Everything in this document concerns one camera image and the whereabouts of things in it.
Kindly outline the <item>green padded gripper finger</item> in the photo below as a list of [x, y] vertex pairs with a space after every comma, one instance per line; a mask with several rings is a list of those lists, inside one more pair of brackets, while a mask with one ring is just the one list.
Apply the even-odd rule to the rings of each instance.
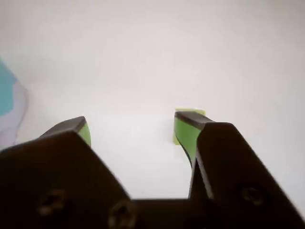
[[305, 222], [258, 158], [228, 122], [195, 111], [177, 111], [174, 132], [203, 178], [215, 207], [214, 226], [223, 229], [302, 229]]

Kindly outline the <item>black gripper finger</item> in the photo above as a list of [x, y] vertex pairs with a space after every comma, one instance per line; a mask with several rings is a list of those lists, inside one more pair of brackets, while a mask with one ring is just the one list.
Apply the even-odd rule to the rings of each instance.
[[0, 153], [3, 229], [133, 229], [135, 205], [80, 135], [83, 116]]

